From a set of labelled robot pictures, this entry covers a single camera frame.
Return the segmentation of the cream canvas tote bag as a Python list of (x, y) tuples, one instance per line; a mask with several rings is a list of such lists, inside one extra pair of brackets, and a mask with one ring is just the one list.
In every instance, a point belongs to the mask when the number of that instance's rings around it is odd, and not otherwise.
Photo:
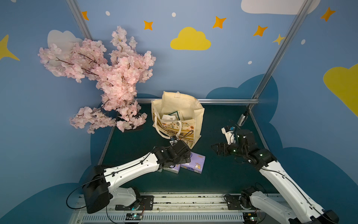
[(162, 98), (151, 102), (153, 127), (170, 139), (176, 136), (190, 149), (198, 142), (205, 108), (198, 99), (180, 92), (163, 92)]

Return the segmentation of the colourful cartoon tissue pack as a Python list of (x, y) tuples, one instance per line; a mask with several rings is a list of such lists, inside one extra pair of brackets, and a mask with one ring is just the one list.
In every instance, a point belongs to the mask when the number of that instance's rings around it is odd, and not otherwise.
[(161, 119), (164, 121), (177, 121), (178, 120), (175, 115), (167, 115), (167, 114), (164, 114)]

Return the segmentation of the green white tissue pack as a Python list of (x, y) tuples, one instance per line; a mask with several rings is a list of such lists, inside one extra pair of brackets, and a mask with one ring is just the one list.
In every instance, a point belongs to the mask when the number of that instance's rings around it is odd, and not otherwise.
[(183, 117), (181, 111), (174, 111), (174, 112), (169, 113), (168, 115), (175, 115), (178, 120), (184, 120), (184, 117)]

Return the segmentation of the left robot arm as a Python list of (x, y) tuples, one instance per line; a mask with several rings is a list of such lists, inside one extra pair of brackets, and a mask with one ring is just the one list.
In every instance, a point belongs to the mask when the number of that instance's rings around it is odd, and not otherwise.
[(190, 155), (189, 146), (178, 140), (168, 147), (154, 147), (143, 157), (121, 166), (93, 167), (82, 186), (87, 213), (92, 214), (104, 209), (112, 199), (120, 205), (131, 207), (140, 201), (139, 194), (133, 188), (120, 188), (123, 184), (163, 168), (189, 163)]

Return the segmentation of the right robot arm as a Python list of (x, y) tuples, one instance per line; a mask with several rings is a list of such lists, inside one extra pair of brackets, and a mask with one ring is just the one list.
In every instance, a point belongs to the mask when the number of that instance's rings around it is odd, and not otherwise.
[(288, 203), (288, 207), (250, 187), (239, 196), (226, 194), (229, 209), (261, 210), (281, 224), (337, 224), (338, 215), (325, 210), (311, 199), (283, 169), (277, 158), (265, 148), (259, 148), (253, 133), (247, 129), (223, 127), (226, 143), (212, 145), (217, 155), (240, 156), (253, 165)]

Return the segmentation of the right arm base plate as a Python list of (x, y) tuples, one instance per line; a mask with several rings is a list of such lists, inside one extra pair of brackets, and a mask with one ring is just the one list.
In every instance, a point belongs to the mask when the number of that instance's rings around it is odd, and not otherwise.
[(252, 204), (250, 197), (246, 194), (225, 194), (223, 198), (229, 210), (256, 210), (256, 207)]

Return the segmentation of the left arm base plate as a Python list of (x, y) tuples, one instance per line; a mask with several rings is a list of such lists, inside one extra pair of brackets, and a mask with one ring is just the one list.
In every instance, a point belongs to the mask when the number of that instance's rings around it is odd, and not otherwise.
[(152, 211), (153, 210), (153, 204), (154, 204), (154, 196), (141, 196), (139, 199), (137, 199), (133, 204), (129, 206), (124, 205), (116, 205), (115, 210), (116, 211)]

